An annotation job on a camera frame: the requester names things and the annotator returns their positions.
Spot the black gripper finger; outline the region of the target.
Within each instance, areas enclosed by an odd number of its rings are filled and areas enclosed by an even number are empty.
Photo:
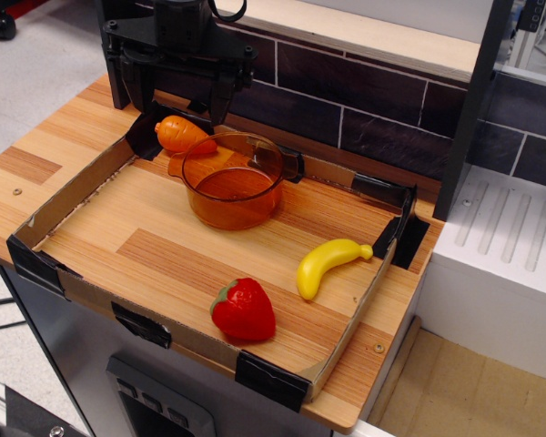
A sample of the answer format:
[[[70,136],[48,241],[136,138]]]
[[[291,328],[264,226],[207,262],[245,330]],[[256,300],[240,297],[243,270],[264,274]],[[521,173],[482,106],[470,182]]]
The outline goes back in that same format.
[[[213,126],[222,125],[236,92],[236,72],[223,70],[213,80],[210,93],[210,119]]]
[[[155,77],[151,67],[121,55],[120,72],[134,107],[140,112],[147,112],[155,93]]]

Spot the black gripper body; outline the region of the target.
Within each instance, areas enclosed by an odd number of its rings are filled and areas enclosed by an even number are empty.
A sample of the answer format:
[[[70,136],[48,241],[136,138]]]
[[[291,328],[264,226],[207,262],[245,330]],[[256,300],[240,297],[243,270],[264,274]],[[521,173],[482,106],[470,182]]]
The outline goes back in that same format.
[[[236,92],[252,85],[256,48],[227,33],[218,23],[235,23],[248,3],[224,14],[215,1],[153,1],[151,14],[104,24],[108,57],[120,72],[120,56],[158,70],[199,76],[211,81],[223,70],[236,72]]]

